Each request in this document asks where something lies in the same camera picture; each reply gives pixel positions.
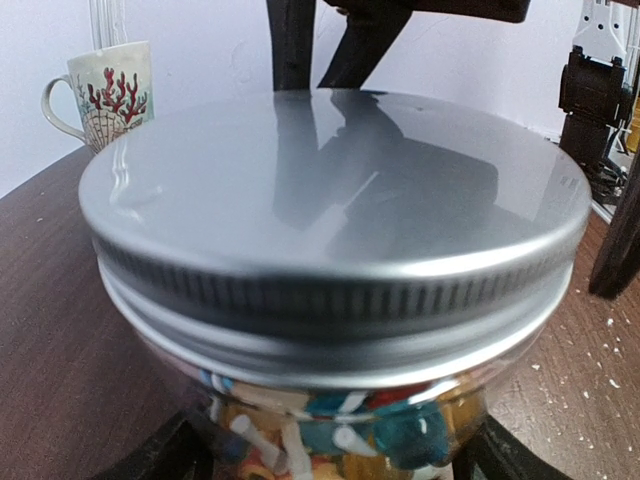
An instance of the white wall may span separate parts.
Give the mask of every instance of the white wall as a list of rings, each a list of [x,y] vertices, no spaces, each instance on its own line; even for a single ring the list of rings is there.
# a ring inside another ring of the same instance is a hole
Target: white wall
[[[416,14],[367,87],[429,95],[559,134],[562,67],[580,15],[578,0],[533,0],[527,22]],[[0,2],[0,197],[77,148],[40,113],[42,87],[68,58],[91,49],[88,1]],[[131,41],[148,39],[156,115],[271,89],[269,31],[262,0],[127,0]],[[318,6],[314,82],[344,20]],[[78,125],[73,97],[54,91],[54,109]]]

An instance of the dark brown tabletop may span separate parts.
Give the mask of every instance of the dark brown tabletop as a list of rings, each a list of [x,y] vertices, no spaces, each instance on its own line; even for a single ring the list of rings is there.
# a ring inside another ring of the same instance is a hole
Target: dark brown tabletop
[[[76,196],[81,149],[0,200],[0,478],[82,479],[176,407],[107,298]],[[494,415],[575,480],[640,467],[640,283],[587,295],[606,225],[591,219],[573,284],[501,388]]]

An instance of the mug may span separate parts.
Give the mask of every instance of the mug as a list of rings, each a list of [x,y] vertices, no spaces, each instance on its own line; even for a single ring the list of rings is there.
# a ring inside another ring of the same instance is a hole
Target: mug
[[[149,42],[96,50],[67,62],[68,75],[51,80],[42,93],[42,112],[64,133],[99,152],[116,138],[153,118]],[[82,130],[66,124],[51,109],[51,91],[58,82],[73,90]]]

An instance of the jar lid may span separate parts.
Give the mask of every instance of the jar lid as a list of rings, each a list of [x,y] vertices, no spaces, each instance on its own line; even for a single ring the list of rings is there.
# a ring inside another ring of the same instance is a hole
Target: jar lid
[[[318,90],[154,120],[96,156],[80,203],[103,268],[167,313],[147,323],[184,351],[252,381],[289,367],[374,384],[536,331],[567,288],[590,192],[506,120]]]

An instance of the jar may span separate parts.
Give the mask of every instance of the jar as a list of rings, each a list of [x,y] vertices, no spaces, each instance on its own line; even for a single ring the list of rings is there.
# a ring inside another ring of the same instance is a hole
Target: jar
[[[590,208],[521,127],[341,90],[155,120],[80,201],[107,292],[242,480],[447,465],[562,300]]]

